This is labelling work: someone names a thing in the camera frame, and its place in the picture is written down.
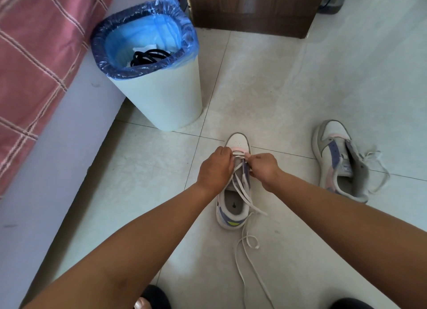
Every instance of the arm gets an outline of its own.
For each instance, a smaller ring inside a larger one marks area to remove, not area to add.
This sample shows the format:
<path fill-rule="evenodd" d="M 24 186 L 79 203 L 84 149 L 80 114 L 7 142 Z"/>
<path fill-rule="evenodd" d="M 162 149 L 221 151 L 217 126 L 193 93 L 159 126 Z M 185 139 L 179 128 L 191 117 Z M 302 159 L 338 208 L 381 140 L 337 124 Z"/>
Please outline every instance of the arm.
<path fill-rule="evenodd" d="M 427 303 L 427 232 L 280 170 L 271 154 L 246 155 L 252 175 L 347 263 L 402 308 Z"/>
<path fill-rule="evenodd" d="M 230 148 L 218 147 L 195 184 L 116 231 L 25 308 L 132 308 L 233 166 Z"/>

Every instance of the sneaker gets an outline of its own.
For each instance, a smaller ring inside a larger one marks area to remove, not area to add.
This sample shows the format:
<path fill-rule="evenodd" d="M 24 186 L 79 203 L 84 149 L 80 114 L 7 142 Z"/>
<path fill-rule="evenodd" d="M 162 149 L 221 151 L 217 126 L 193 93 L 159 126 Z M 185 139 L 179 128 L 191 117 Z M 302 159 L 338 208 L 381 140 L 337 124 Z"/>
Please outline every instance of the sneaker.
<path fill-rule="evenodd" d="M 326 120 L 315 129 L 312 149 L 321 168 L 319 186 L 354 201 L 366 203 L 369 193 L 378 192 L 390 178 L 380 160 L 381 152 L 362 156 L 347 129 L 337 120 Z M 385 179 L 375 191 L 368 188 L 368 160 L 378 161 L 386 172 Z"/>
<path fill-rule="evenodd" d="M 249 181 L 249 165 L 245 153 L 251 152 L 248 139 L 239 132 L 233 133 L 226 142 L 234 156 L 234 172 L 227 186 L 218 194 L 216 202 L 216 219 L 221 227 L 229 230 L 240 229 L 253 208 L 266 215 L 252 204 L 251 183 Z"/>

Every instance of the tile floor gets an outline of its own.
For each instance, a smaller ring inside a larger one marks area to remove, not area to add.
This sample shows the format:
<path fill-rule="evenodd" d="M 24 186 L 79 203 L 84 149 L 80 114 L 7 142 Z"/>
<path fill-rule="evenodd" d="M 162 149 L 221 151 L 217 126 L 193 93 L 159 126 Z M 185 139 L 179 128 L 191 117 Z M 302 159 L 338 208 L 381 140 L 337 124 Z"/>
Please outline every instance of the tile floor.
<path fill-rule="evenodd" d="M 178 132 L 156 129 L 125 101 L 42 265 L 32 292 L 58 277 L 112 232 L 195 182 L 201 162 L 224 139 L 244 132 L 253 152 L 316 184 L 313 127 L 344 122 L 360 149 L 377 145 L 393 173 L 369 205 L 427 230 L 425 0 L 347 0 L 334 16 L 317 15 L 305 40 L 198 29 L 204 110 Z M 382 173 L 372 171 L 373 184 Z M 274 195 L 253 182 L 268 212 L 250 255 L 277 308 L 326 308 L 357 297 L 397 308 L 343 261 Z M 233 247 L 214 203 L 199 216 L 153 280 L 173 308 L 242 308 Z M 239 253 L 250 308 L 269 306 Z"/>

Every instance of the hand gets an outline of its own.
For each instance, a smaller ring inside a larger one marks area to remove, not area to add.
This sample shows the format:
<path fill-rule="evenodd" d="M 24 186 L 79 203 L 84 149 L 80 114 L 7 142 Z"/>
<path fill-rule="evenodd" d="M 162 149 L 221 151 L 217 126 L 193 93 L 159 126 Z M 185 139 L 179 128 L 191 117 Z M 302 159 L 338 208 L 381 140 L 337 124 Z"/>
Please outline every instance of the hand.
<path fill-rule="evenodd" d="M 219 194 L 226 187 L 234 169 L 234 156 L 229 147 L 218 147 L 200 166 L 197 183 L 199 186 Z"/>
<path fill-rule="evenodd" d="M 245 159 L 252 168 L 252 171 L 249 172 L 251 176 L 258 179 L 268 192 L 273 192 L 272 184 L 282 172 L 277 165 L 276 158 L 270 153 L 257 155 L 246 153 Z"/>

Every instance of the forearm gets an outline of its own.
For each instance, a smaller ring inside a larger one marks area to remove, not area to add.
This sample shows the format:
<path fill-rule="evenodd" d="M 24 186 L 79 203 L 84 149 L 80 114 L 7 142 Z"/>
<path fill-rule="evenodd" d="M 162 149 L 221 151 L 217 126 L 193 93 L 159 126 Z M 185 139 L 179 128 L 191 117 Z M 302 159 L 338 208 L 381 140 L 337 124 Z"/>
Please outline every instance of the forearm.
<path fill-rule="evenodd" d="M 58 278 L 28 308 L 131 308 L 213 198 L 194 184 L 141 215 Z M 62 297 L 55 298 L 56 293 Z"/>
<path fill-rule="evenodd" d="M 353 268 L 404 308 L 427 302 L 427 233 L 280 172 L 274 194 Z"/>

